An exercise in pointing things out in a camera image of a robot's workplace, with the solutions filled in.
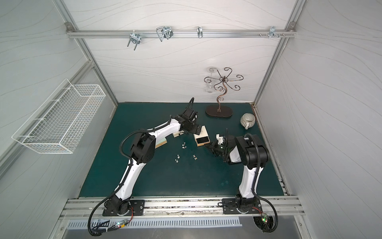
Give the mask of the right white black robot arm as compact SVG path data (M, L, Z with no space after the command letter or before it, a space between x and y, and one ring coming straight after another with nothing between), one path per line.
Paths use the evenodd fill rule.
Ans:
M239 214L247 214L253 210L259 213L261 199L257 194L257 185L260 174L270 158L269 151L261 139L250 133L238 137L229 133L223 136L217 134L216 141L206 144L205 148L214 156L221 157L224 163L243 165L239 193L234 201L222 201L224 210L233 210Z

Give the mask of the cream drawer jewelry box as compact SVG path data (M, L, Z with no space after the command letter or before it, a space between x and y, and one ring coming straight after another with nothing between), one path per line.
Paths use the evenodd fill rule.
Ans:
M210 138L204 125L202 126L200 134L194 134L194 139L197 144L197 147L204 146L205 144L210 143Z

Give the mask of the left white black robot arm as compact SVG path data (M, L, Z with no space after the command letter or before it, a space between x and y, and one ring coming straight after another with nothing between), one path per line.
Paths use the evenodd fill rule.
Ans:
M167 122L157 127L136 130L121 142L119 151L128 158L129 163L117 188L103 201L104 216L132 213L130 199L134 185L143 167L154 157L157 142L182 130L196 135L201 133L202 127L197 124L198 112L193 109L194 100L190 99L182 114L171 116Z

